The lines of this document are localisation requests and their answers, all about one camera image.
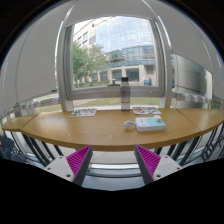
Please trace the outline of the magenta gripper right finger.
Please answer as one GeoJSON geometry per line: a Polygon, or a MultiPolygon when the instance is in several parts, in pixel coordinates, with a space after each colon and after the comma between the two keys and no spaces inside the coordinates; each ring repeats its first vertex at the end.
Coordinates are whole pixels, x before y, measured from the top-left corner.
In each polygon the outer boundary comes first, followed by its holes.
{"type": "Polygon", "coordinates": [[[182,169],[168,155],[159,156],[140,145],[134,146],[134,154],[146,185],[182,169]]]}

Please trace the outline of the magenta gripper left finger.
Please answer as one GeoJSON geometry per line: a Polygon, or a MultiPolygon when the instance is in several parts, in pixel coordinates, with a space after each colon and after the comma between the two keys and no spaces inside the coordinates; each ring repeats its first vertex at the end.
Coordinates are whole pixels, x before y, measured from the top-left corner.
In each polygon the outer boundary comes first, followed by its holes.
{"type": "Polygon", "coordinates": [[[45,170],[81,186],[88,170],[92,155],[92,146],[88,145],[67,157],[59,156],[47,165],[45,170]]]}

